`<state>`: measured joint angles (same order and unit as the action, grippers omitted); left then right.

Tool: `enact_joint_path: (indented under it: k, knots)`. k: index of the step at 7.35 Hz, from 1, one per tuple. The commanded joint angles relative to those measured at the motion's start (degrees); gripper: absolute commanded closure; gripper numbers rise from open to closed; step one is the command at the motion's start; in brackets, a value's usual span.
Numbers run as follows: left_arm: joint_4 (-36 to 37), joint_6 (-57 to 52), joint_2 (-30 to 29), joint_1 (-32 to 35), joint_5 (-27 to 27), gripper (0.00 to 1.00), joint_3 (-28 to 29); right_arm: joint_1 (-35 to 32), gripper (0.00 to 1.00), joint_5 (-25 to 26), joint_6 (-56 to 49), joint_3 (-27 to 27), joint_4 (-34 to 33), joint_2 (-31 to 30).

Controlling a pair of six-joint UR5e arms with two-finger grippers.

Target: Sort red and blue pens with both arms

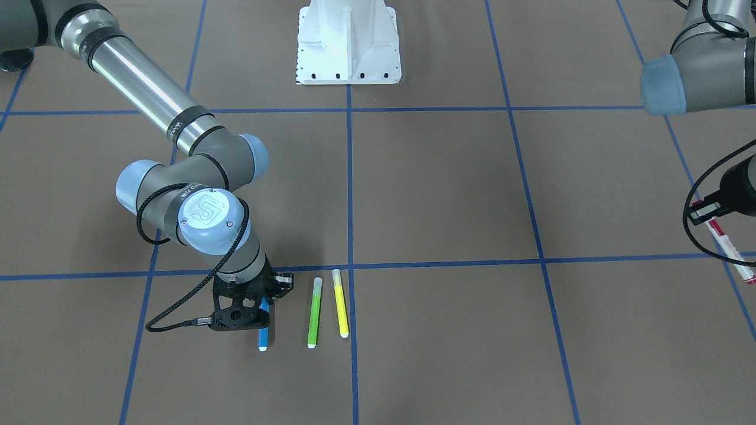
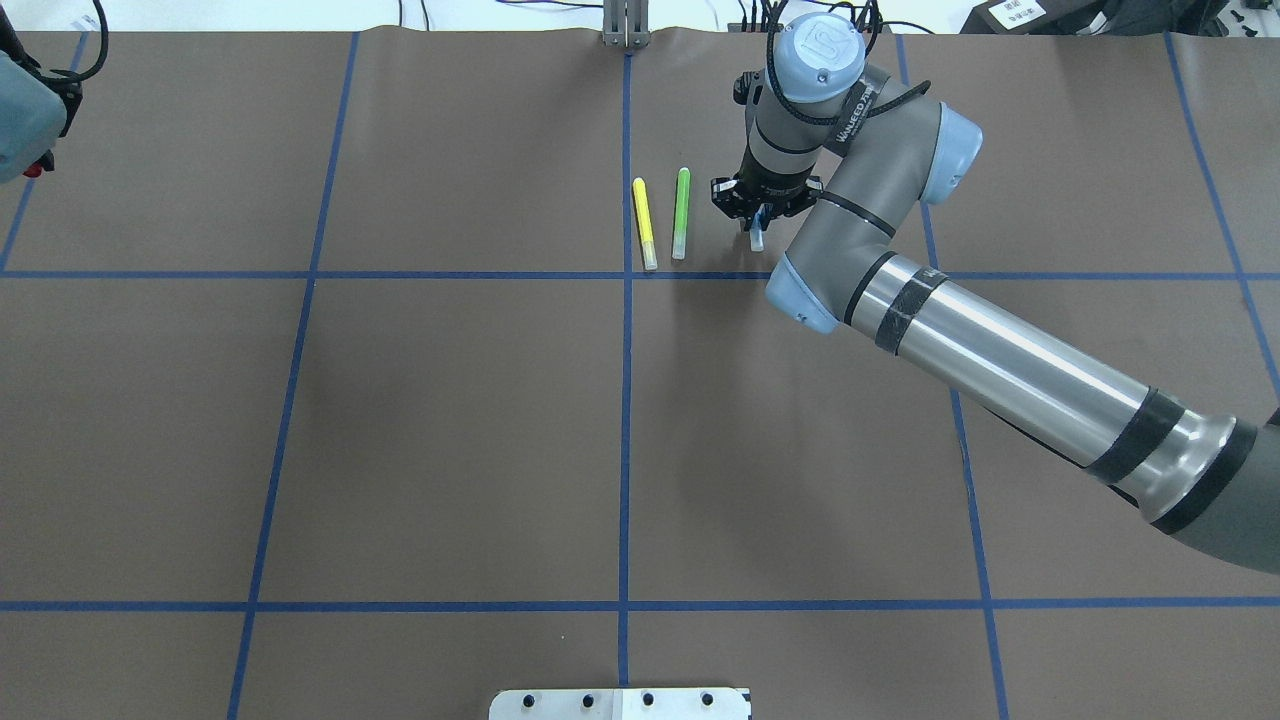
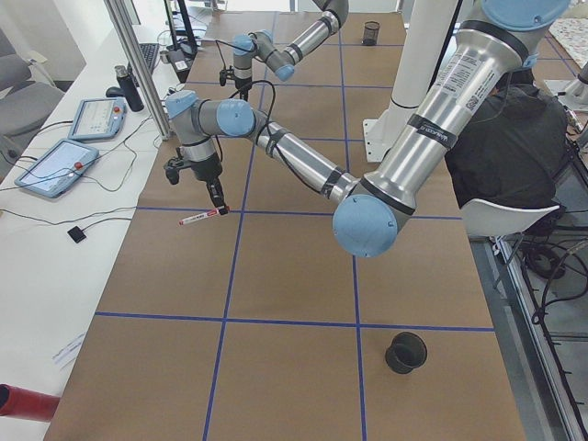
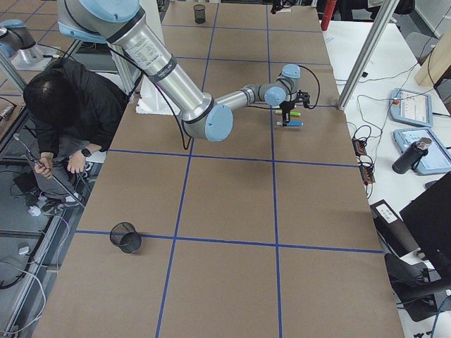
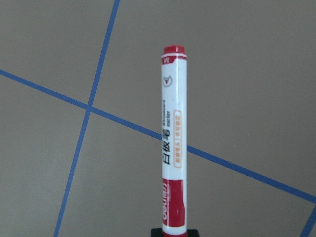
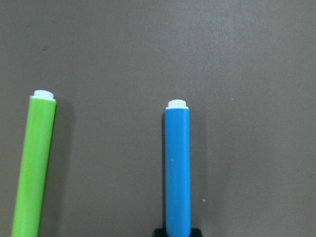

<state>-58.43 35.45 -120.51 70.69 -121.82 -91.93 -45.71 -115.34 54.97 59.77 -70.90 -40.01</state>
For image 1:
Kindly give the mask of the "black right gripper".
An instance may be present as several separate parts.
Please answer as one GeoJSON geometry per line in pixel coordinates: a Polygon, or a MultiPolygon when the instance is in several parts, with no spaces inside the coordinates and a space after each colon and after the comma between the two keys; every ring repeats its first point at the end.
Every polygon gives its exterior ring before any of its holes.
{"type": "Polygon", "coordinates": [[[261,272],[251,282],[251,299],[261,302],[262,299],[281,299],[294,289],[294,273],[275,272],[268,259],[261,272]]]}

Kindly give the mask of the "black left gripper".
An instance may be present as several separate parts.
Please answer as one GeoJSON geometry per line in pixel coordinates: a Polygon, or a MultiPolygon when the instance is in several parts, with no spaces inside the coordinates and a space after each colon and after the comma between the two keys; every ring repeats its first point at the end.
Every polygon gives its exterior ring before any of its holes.
{"type": "Polygon", "coordinates": [[[718,193],[720,194],[719,200],[704,198],[689,206],[689,221],[692,225],[701,225],[705,221],[734,212],[746,216],[755,216],[754,155],[724,172],[718,193]]]}

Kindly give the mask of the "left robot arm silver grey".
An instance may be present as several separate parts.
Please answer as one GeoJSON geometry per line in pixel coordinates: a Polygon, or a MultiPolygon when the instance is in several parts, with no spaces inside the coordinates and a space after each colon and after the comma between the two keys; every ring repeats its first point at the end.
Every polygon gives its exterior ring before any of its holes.
{"type": "Polygon", "coordinates": [[[754,104],[751,1],[691,1],[669,53],[643,66],[640,92],[653,115],[754,104]]]}

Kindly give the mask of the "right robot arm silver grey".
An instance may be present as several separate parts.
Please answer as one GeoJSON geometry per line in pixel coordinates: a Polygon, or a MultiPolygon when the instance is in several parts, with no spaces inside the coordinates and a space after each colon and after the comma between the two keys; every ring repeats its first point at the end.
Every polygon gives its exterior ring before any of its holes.
{"type": "Polygon", "coordinates": [[[251,315],[262,300],[286,296],[292,273],[273,271],[247,213],[234,192],[262,176],[269,157],[262,141],[233,135],[165,74],[96,1],[3,1],[2,68],[24,67],[34,48],[59,48],[102,76],[146,116],[186,158],[170,166],[136,161],[117,179],[119,203],[135,216],[146,240],[147,221],[210,264],[213,296],[232,300],[251,315]]]}

